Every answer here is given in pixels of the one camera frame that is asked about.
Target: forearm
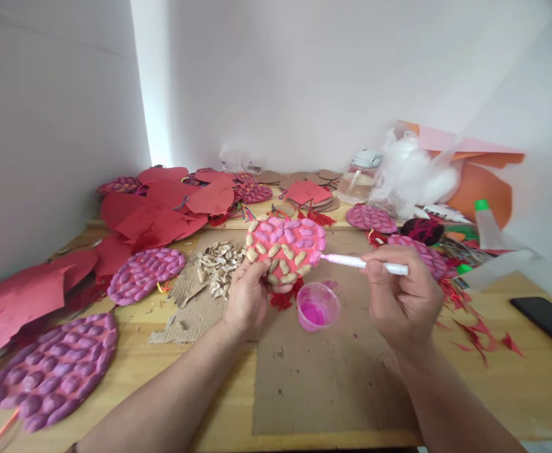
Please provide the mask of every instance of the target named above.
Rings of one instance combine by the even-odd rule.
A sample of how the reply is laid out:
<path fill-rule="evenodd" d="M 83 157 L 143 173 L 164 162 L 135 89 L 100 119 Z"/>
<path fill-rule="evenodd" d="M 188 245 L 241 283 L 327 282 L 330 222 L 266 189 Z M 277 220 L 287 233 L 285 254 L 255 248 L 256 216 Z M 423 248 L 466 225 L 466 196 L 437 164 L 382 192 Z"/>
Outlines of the forearm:
<path fill-rule="evenodd" d="M 110 412 L 78 443 L 77 451 L 185 451 L 244 341 L 240 332 L 217 322 Z"/>
<path fill-rule="evenodd" d="M 396 356 L 430 453 L 525 452 L 433 343 Z"/>

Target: glass jar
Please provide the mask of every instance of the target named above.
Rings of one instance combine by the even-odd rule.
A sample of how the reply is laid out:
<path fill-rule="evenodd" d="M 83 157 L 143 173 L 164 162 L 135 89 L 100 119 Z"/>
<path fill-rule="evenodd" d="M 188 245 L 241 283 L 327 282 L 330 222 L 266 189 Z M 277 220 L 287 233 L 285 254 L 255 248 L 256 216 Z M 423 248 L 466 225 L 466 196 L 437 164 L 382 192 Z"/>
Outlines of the glass jar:
<path fill-rule="evenodd" d="M 348 204 L 366 203 L 375 186 L 381 160 L 382 156 L 377 150 L 356 151 L 349 169 L 341 177 L 337 198 Z"/>

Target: left hand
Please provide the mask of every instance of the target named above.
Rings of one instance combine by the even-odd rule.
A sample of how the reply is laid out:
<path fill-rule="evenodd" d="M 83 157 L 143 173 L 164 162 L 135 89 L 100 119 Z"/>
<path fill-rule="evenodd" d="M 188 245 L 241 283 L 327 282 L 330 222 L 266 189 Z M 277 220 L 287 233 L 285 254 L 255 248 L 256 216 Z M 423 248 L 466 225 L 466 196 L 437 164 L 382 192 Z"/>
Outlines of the left hand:
<path fill-rule="evenodd" d="M 288 293 L 293 285 L 272 286 L 264 276 L 271 259 L 251 263 L 247 258 L 232 275 L 224 322 L 243 334 L 259 327 L 268 311 L 268 293 Z"/>

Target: white marker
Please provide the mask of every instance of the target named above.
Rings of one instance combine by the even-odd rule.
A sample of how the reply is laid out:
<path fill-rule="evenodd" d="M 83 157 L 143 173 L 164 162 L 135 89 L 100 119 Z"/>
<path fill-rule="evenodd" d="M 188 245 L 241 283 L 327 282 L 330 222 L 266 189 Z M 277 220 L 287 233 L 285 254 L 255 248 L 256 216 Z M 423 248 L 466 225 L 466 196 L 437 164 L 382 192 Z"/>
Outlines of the white marker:
<path fill-rule="evenodd" d="M 361 269 L 364 269 L 366 267 L 366 262 L 362 261 L 362 258 L 358 257 L 329 254 L 320 255 L 320 258 L 335 264 L 343 264 L 345 266 L 359 267 Z M 406 266 L 405 264 L 383 263 L 383 266 L 385 266 L 390 274 L 408 275 L 408 266 Z"/>

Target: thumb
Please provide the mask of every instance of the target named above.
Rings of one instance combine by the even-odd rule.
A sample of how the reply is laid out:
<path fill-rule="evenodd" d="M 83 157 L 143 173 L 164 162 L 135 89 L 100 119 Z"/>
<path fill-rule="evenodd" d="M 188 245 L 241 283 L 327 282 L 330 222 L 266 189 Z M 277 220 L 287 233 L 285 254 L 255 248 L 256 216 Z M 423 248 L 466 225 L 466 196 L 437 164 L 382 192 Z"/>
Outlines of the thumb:
<path fill-rule="evenodd" d="M 271 259 L 266 259 L 264 261 L 256 261 L 254 262 L 249 269 L 245 272 L 245 275 L 242 277 L 242 280 L 245 280 L 249 283 L 255 283 L 260 280 L 263 273 L 267 271 L 270 268 L 270 264 L 272 263 Z"/>
<path fill-rule="evenodd" d="M 377 318 L 402 315 L 402 308 L 395 300 L 389 284 L 389 271 L 378 260 L 366 263 L 366 275 L 370 284 L 372 311 Z"/>

